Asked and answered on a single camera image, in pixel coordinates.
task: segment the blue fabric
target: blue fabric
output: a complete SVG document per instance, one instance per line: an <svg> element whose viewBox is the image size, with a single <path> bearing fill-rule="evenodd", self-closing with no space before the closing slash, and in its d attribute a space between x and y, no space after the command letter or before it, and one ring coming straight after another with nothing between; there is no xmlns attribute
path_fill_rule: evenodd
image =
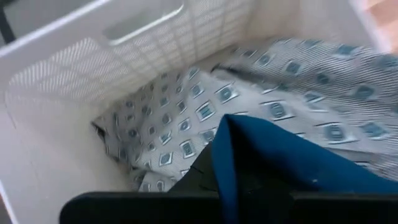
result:
<svg viewBox="0 0 398 224"><path fill-rule="evenodd" d="M244 136L232 136L239 128ZM213 141L212 159L224 215L238 222L238 189L232 138L246 138L264 163L282 170L309 190L348 193L398 193L398 182L379 177L271 122L248 116L224 115Z"/></svg>

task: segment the wooden surface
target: wooden surface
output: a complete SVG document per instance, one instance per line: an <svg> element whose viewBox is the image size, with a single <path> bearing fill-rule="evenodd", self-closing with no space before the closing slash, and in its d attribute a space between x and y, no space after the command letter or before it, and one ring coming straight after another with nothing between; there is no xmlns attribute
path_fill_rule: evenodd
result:
<svg viewBox="0 0 398 224"><path fill-rule="evenodd" d="M398 0L367 0L368 10L380 31L391 42L391 49L398 54Z"/></svg>

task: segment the laundry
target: laundry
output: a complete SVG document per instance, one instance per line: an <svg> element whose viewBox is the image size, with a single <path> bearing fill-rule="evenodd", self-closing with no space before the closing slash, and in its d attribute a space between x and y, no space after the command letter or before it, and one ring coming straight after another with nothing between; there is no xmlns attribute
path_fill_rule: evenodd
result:
<svg viewBox="0 0 398 224"><path fill-rule="evenodd" d="M365 47L251 41L159 75L93 124L106 153L128 164L142 192L168 191L180 180L224 114L266 119L398 180L397 72L397 57Z"/></svg>

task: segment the patterned fabric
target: patterned fabric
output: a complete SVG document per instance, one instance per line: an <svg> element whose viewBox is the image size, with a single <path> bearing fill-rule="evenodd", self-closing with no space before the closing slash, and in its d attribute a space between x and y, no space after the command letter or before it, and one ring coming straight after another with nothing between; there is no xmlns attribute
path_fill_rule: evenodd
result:
<svg viewBox="0 0 398 224"><path fill-rule="evenodd" d="M395 56L297 39L250 42L220 54L225 52L229 59L211 73L192 67L161 74L94 121L106 133L110 156L156 173L143 177L148 181L141 191L181 179L226 113L267 119L398 179Z"/></svg>

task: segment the white plastic basket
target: white plastic basket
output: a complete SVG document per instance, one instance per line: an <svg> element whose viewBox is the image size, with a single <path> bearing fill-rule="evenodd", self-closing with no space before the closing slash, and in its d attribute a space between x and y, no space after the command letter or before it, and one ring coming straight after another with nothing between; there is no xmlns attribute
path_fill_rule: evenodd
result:
<svg viewBox="0 0 398 224"><path fill-rule="evenodd" d="M19 222L56 223L78 194L128 190L90 121L161 72L271 36L388 50L347 0L184 0L117 41L103 35L165 2L97 0L0 50L0 179Z"/></svg>

